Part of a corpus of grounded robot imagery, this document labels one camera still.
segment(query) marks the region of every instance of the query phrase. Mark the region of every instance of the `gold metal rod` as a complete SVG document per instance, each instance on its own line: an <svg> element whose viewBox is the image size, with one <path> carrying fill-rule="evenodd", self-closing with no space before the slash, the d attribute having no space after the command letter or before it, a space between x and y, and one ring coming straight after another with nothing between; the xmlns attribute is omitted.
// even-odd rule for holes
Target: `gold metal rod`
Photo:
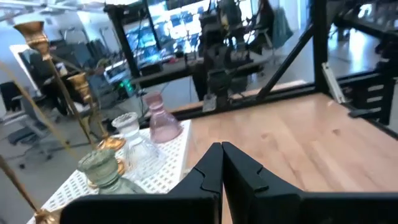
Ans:
<svg viewBox="0 0 398 224"><path fill-rule="evenodd" d="M80 118L80 114L79 114L78 110L76 109L75 103L70 98L69 92L68 92L67 88L65 87L65 84L62 82L60 74L58 73L57 69L55 68L55 65L52 63L51 58L46 61L50 65L51 69L53 70L55 81L57 82L58 86L61 88L62 94L65 97L68 105L72 109L73 115L78 120L79 125L82 128L88 142L91 144L91 147L93 148L93 150L95 150L96 148L95 148L94 142L90 138L90 134L88 133L86 126L83 124L83 121Z"/></svg>
<svg viewBox="0 0 398 224"><path fill-rule="evenodd" d="M17 188L19 193L23 196L23 198L27 201L29 206L35 211L39 212L38 206L36 203L33 202L32 198L27 193L25 187L19 182L17 176L15 175L14 171L8 166L7 162L4 158L0 155L0 167L7 175L7 177L11 180L12 184Z"/></svg>
<svg viewBox="0 0 398 224"><path fill-rule="evenodd" d="M45 123L45 125L49 128L49 130L54 134L54 136L60 141L62 146L67 150L67 152L76 160L79 160L79 157L70 149L69 144L67 144L66 139L62 137L62 135L54 128L53 124L51 121L47 119L47 117L43 114L42 110L36 105L34 100L30 97L28 92L19 84L15 76L12 74L12 72L7 68L7 66L0 61L0 70L3 70L7 76L15 83L15 85L18 87L19 91L21 91L21 94L31 103L33 108L38 112L40 117L42 118L42 121Z"/></svg>
<svg viewBox="0 0 398 224"><path fill-rule="evenodd" d="M90 97L89 99L89 103L90 108L93 110L93 115L98 123L99 128L101 129L103 138L107 138L109 137L109 133L107 132L107 130L104 128L104 126L102 125L102 116L101 113L98 111L98 108L96 107L96 105L94 104L94 99L92 97Z"/></svg>
<svg viewBox="0 0 398 224"><path fill-rule="evenodd" d="M51 56L55 61L57 61L57 62L62 62L62 63L64 63L66 66L68 66L68 67L70 67L70 68L72 68L72 69L74 69L74 70L76 70L76 71L78 71L78 72L85 72L85 71L82 70L81 68L76 67L74 64L68 62L68 61L65 60L65 59L62 59L62 58L60 58L60 57L58 57L58 56L56 56L56 55L54 55L54 54L50 54L50 56Z"/></svg>

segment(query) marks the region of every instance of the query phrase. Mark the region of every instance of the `pink glass vase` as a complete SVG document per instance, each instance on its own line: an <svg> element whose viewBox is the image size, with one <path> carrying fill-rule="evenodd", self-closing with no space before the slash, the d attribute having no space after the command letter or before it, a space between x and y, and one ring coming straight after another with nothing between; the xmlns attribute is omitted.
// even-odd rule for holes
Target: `pink glass vase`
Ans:
<svg viewBox="0 0 398 224"><path fill-rule="evenodd" d="M160 92L148 93L144 96L144 100L149 107L150 139L153 142L164 143L181 134L182 127L177 119L165 110Z"/></svg>

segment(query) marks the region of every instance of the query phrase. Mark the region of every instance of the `brass candle holder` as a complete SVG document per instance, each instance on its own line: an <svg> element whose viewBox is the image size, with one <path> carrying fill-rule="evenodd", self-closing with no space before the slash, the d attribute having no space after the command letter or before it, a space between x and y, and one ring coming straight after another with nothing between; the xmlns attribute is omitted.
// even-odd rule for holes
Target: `brass candle holder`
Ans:
<svg viewBox="0 0 398 224"><path fill-rule="evenodd" d="M73 102L73 100L70 98L69 92L67 88L65 87L65 84L63 84L60 74L58 73L57 69L55 68L55 65L51 61L52 57L50 55L50 44L47 36L43 32L44 28L44 22L42 21L34 21L34 22L26 22L22 24L18 24L14 26L16 30L18 30L25 38L26 44L34 49L37 50L43 57L43 61L46 61L50 68L53 71L55 81L57 82L58 86L60 87L63 96L65 97L69 107L72 110L73 115L75 118L78 120L80 127L82 128L87 140L91 144L92 148L94 149L94 142L90 138L90 135L88 131L85 128L85 125L83 124L83 121L80 118L79 112L76 109L76 106Z"/></svg>
<svg viewBox="0 0 398 224"><path fill-rule="evenodd" d="M41 209L33 202L32 198L27 193L25 187L18 180L14 171L8 166L7 162L2 156L0 156L0 167L10 179L15 188L19 191L22 197L26 200L29 206L33 209L36 224L59 224L62 209L57 209L54 211L48 211L46 209Z"/></svg>
<svg viewBox="0 0 398 224"><path fill-rule="evenodd" d="M72 83L75 90L78 91L85 102L87 102L90 106L90 109L93 112L93 117L98 123L98 126L103 133L103 140L97 145L97 150L102 149L112 149L114 151L120 150L125 144L126 140L123 138L117 138L114 136L110 136L107 130L102 125L101 113L99 112L98 107L96 106L94 99L91 95L90 87L88 86L88 82L85 77L85 73L80 73L69 77L68 80ZM118 173L123 175L125 172L124 161L121 159L118 160ZM90 182L88 182L88 186L91 188L96 188L96 186Z"/></svg>

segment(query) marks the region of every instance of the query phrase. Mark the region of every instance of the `desk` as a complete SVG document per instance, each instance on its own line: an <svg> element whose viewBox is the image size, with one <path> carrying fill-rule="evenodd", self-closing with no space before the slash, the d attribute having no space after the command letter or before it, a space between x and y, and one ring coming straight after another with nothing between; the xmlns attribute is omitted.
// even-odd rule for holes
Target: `desk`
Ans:
<svg viewBox="0 0 398 224"><path fill-rule="evenodd" d="M191 121L183 121L183 132L175 139L158 144L159 149L166 156L165 165L156 174L135 181L137 185L142 187L149 194L165 194L176 186L184 173L185 160L189 148L189 138L191 133ZM143 136L149 138L149 129L140 130ZM123 150L116 152L116 157L123 157ZM60 186L60 188L44 203L42 208L47 210L55 210L65 206L72 200L88 195L96 194L95 190L89 189L86 177L83 173L75 170L73 174ZM27 224L34 224L31 218Z"/></svg>
<svg viewBox="0 0 398 224"><path fill-rule="evenodd" d="M275 91L275 90L282 90L284 88L290 88L293 86L298 86L298 85L304 85L306 84L306 82L304 80L296 80L296 81L292 81L292 82L288 82L288 83L282 83L282 84L278 84L275 85L271 91ZM248 90L248 91L244 91L242 92L243 96L254 96L257 95L260 92L261 89L255 89L255 90ZM242 96L239 94L235 94L232 96L232 99L238 99L241 98ZM203 106L203 101L199 101L196 103L190 103L188 105L184 105L184 106L180 106L178 108L175 108L174 110L170 110L170 112L177 112L177 111L183 111L183 110L189 110L192 108L197 108L199 106Z"/></svg>
<svg viewBox="0 0 398 224"><path fill-rule="evenodd" d="M193 166L229 141L296 187L315 192L398 191L398 142L314 94L192 120ZM223 223L232 223L224 194Z"/></svg>

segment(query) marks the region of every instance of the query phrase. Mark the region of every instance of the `gold candlestick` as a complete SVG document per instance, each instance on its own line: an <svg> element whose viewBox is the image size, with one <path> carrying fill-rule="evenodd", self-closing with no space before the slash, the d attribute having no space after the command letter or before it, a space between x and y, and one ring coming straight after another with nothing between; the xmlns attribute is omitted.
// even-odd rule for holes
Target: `gold candlestick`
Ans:
<svg viewBox="0 0 398 224"><path fill-rule="evenodd" d="M98 126L103 133L103 140L98 144L97 149L113 149L115 151L120 150L125 145L126 140L123 138L110 136L107 130L102 125L101 114L98 110L98 107L94 103L94 99L91 95L85 73L80 73L78 75L69 77L68 80L71 81L72 85L75 87L75 90L80 93L83 100L90 105L90 108L93 110L93 116L95 117Z"/></svg>
<svg viewBox="0 0 398 224"><path fill-rule="evenodd" d="M35 222L37 224L59 224L60 223L60 214L61 210L54 210L49 212L46 209L39 209L36 206L36 203L33 202L32 198L27 193L25 187L19 182L17 176L14 171L8 166L7 162L4 160L2 156L0 156L0 167L10 179L12 184L14 184L15 188L19 191L22 197L26 200L29 206L33 209Z"/></svg>
<svg viewBox="0 0 398 224"><path fill-rule="evenodd" d="M40 108L36 105L32 97L30 97L28 92L22 87L21 84L19 84L15 75L1 61L0 61L0 70L4 71L4 73L7 74L8 78L10 78L15 83L21 94L29 101L29 103L38 112L42 121L45 123L47 127L49 127L49 130L54 134L54 136L61 142L61 145L65 148L65 150L67 150L72 157L78 160L78 156L72 150L70 150L69 142L63 138L63 136L59 133L57 129L55 129L54 125L51 123L51 121L49 121L49 119L47 119L42 110L40 110Z"/></svg>
<svg viewBox="0 0 398 224"><path fill-rule="evenodd" d="M87 140L91 144L92 148L94 149L94 142L90 138L90 135L88 131L86 130L85 125L83 124L83 121L80 118L79 112L76 109L76 106L73 102L73 100L70 98L69 92L67 88L65 87L65 84L63 84L60 74L58 73L57 69L55 68L55 65L51 61L51 55L50 55L50 44L47 36L43 32L43 26L44 22L42 21L34 21L34 22L26 22L22 24L18 24L14 26L16 30L18 30L25 38L26 44L34 49L37 50L43 57L43 61L46 61L49 65L50 68L53 71L55 81L57 82L58 86L61 88L62 94L65 97L69 107L72 109L73 115L75 118L78 120L80 127L82 128Z"/></svg>

